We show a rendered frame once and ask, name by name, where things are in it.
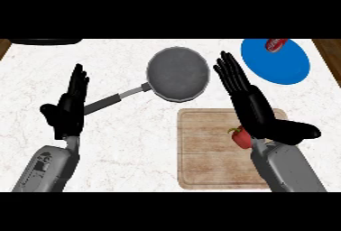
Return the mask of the red can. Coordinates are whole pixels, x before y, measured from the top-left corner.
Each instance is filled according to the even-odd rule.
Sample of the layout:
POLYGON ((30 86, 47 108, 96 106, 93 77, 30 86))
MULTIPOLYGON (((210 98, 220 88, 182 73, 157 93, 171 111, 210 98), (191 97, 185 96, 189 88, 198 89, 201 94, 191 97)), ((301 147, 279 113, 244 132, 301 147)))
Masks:
POLYGON ((287 43, 287 39, 269 39, 266 41, 266 50, 269 52, 278 52, 287 43))

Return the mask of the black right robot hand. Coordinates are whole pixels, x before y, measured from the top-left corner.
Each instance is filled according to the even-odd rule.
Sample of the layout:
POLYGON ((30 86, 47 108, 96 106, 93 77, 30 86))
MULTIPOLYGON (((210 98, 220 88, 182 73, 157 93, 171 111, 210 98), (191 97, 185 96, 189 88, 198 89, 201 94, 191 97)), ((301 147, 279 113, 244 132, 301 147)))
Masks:
POLYGON ((310 124, 278 119, 260 88, 251 84, 239 63, 229 52, 213 65, 250 136, 298 145, 306 139, 320 137, 320 129, 310 124))

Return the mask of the grey frying pan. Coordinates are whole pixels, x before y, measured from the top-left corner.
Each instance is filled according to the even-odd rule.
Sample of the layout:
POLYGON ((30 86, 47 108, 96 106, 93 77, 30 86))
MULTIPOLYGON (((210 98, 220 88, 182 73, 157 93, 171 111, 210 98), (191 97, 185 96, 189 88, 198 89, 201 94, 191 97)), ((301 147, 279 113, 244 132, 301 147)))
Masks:
POLYGON ((186 47, 168 47, 148 61, 146 82, 124 93, 114 94, 84 107, 84 115, 118 103, 124 97, 149 90, 167 101, 194 100, 210 83, 210 66, 196 51, 186 47))

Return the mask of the wooden cutting board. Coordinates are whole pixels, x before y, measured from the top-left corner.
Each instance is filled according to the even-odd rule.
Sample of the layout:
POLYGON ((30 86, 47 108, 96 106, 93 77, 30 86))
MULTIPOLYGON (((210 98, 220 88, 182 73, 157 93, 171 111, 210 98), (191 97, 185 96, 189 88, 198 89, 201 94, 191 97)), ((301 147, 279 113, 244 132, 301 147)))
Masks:
POLYGON ((183 189, 266 189, 251 150, 232 140, 232 108, 191 108, 177 114, 177 180, 183 189))

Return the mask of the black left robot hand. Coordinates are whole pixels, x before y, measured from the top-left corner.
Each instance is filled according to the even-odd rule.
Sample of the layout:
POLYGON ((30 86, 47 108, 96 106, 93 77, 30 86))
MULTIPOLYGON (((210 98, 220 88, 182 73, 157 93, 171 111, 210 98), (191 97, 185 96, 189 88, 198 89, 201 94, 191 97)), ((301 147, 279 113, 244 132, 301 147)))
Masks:
POLYGON ((53 127, 55 139, 80 136, 84 126, 84 103, 89 89, 89 76, 83 65, 72 71, 68 91, 62 94, 58 105, 44 104, 40 112, 53 127))

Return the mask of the red bell pepper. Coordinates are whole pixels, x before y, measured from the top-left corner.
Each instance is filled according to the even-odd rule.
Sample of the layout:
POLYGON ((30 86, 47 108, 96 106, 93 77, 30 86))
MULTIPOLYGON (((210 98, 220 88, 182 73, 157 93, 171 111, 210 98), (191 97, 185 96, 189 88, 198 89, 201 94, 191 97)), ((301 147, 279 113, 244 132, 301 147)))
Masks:
POLYGON ((253 147, 253 138, 242 126, 230 128, 227 132, 232 134, 232 140, 242 149, 253 147))

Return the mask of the blue round plate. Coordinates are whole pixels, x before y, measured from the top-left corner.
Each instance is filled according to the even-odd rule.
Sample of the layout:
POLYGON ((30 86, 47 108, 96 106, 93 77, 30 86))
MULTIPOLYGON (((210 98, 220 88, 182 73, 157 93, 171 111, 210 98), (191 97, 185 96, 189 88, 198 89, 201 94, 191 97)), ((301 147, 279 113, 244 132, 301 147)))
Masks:
POLYGON ((301 46, 288 40, 278 51, 266 46, 270 39, 245 39, 241 44, 241 56, 254 74, 281 85, 292 85, 307 78, 310 62, 301 46))

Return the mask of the black round appliance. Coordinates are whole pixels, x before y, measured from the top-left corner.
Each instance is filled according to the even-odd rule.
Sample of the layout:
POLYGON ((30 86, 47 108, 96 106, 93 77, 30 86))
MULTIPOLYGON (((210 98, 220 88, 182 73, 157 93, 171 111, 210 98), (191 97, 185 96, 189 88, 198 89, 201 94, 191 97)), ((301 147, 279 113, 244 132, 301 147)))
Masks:
POLYGON ((9 39, 12 43, 22 45, 70 45, 81 42, 83 39, 9 39))

